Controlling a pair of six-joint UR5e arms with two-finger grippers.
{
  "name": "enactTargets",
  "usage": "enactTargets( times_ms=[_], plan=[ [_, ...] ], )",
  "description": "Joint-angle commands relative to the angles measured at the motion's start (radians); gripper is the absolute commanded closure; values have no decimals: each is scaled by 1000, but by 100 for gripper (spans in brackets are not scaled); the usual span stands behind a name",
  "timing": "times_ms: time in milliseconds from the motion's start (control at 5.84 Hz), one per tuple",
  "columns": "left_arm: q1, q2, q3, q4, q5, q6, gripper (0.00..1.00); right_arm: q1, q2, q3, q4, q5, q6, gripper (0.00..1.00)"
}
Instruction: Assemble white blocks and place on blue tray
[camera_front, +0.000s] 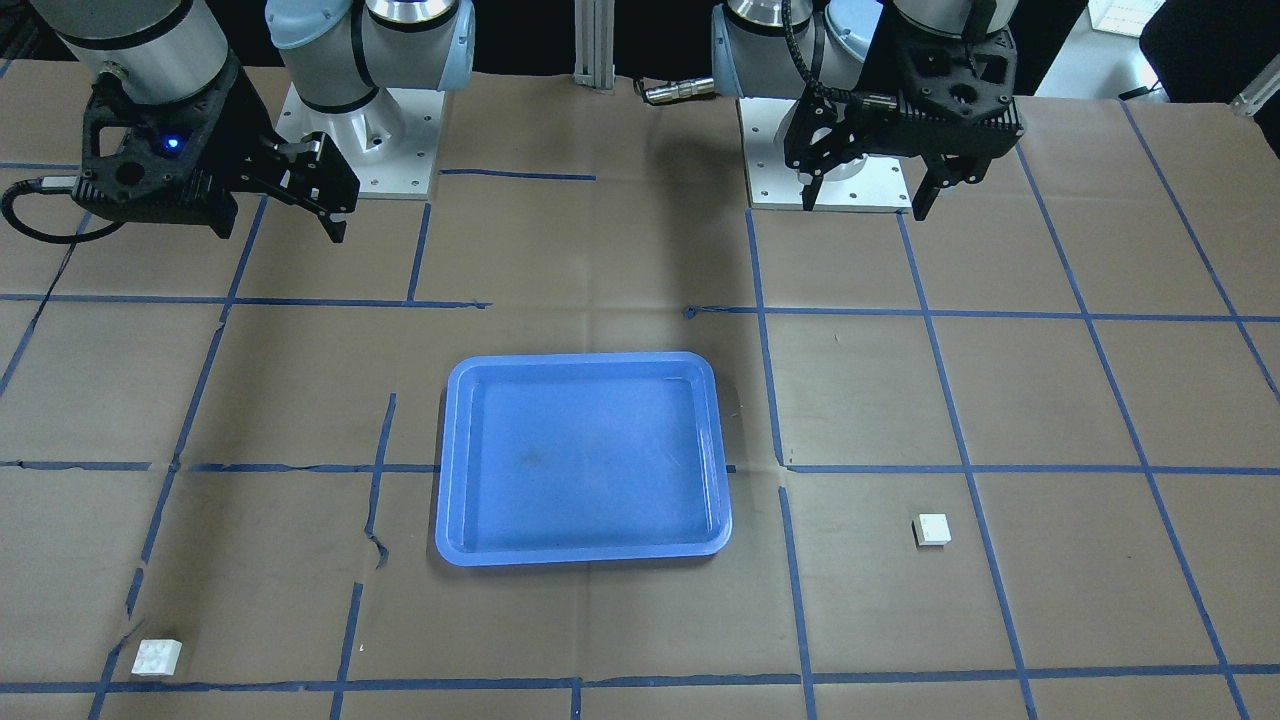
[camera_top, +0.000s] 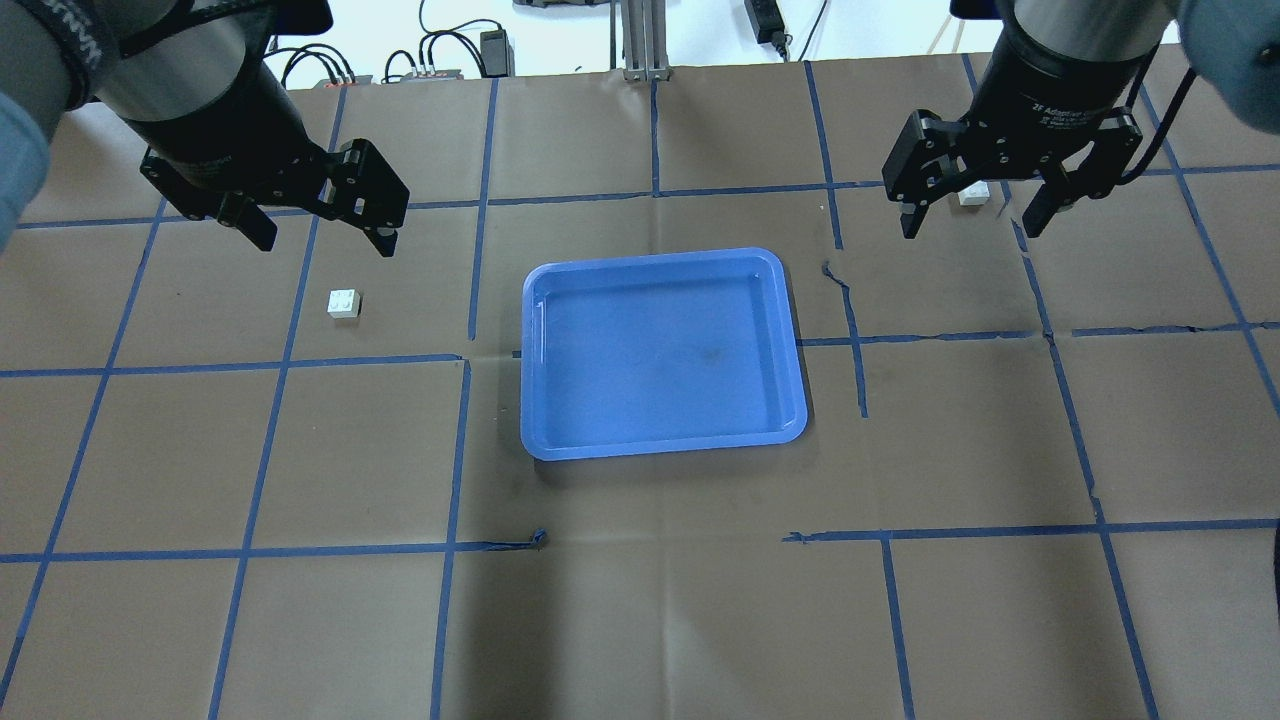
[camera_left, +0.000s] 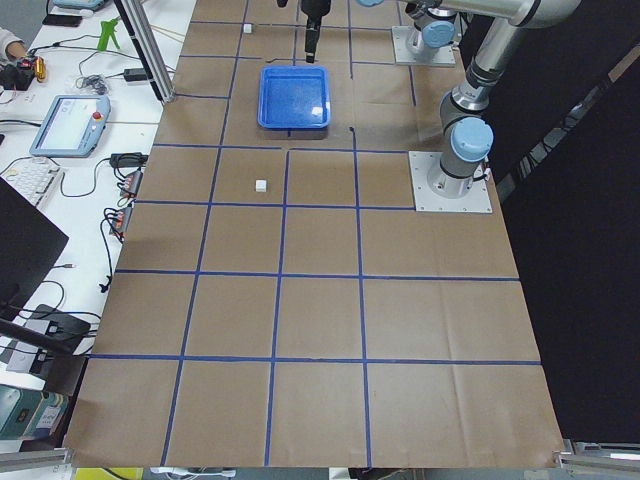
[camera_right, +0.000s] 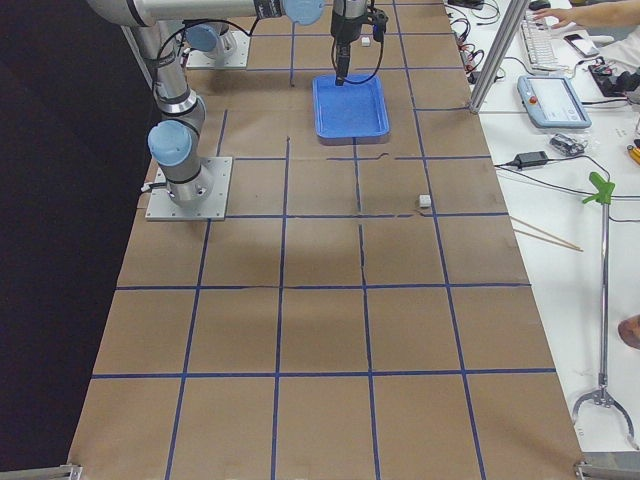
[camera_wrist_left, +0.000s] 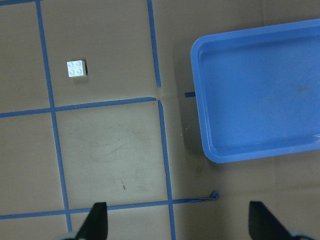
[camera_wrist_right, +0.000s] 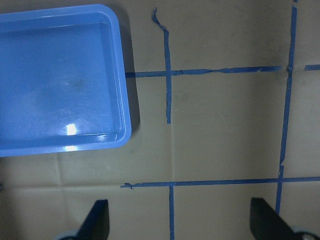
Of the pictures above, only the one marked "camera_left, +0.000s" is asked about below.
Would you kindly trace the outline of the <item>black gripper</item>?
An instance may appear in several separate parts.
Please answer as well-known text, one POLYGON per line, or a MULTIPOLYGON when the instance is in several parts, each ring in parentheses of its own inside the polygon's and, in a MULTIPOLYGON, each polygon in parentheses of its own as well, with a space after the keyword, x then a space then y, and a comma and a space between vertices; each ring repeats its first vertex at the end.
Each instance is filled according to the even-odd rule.
POLYGON ((331 0, 301 0, 300 9, 307 16, 305 28, 305 61, 314 63, 320 37, 320 18, 329 14, 331 0))

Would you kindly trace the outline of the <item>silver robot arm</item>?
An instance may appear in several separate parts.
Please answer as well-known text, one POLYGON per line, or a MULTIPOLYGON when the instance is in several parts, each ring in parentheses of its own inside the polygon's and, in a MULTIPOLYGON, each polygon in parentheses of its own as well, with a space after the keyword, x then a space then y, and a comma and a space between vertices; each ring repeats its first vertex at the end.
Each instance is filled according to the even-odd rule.
POLYGON ((486 160, 494 141, 481 115, 489 106, 491 90, 498 84, 528 29, 547 28, 565 19, 576 8, 556 1, 409 1, 405 13, 413 20, 408 47, 413 53, 442 47, 453 28, 450 16, 469 13, 488 16, 490 28, 466 68, 464 80, 453 87, 440 104, 446 141, 439 161, 428 172, 427 184, 447 199, 467 195, 478 166, 486 160))
MULTIPOLYGON (((307 17, 305 27, 305 61, 316 61, 322 19, 330 13, 330 0, 302 0, 300 10, 307 17)), ((413 26, 405 39, 406 49, 413 55, 436 51, 454 40, 457 12, 442 8, 439 1, 405 1, 405 14, 413 26)))

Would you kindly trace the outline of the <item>person hand at desk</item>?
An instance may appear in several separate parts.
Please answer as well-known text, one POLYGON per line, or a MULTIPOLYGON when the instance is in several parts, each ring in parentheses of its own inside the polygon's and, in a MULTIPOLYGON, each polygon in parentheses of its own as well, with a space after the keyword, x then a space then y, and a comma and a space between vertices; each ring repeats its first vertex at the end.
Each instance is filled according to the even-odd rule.
POLYGON ((27 56, 27 50, 22 41, 12 41, 6 45, 5 54, 9 61, 27 56))

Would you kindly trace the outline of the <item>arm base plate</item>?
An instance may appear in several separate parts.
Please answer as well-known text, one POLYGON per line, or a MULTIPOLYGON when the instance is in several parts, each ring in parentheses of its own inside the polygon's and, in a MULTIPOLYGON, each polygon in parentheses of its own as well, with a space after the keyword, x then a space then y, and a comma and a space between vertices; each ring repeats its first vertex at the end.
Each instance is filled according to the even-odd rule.
POLYGON ((415 210, 491 214, 488 178, 483 166, 479 165, 469 178, 456 179, 441 169, 441 156, 441 152, 408 152, 415 210))
POLYGON ((409 39, 416 29, 413 26, 393 26, 391 36, 394 47, 395 63, 408 66, 454 67, 456 60, 451 45, 431 48, 418 42, 409 46, 409 39))

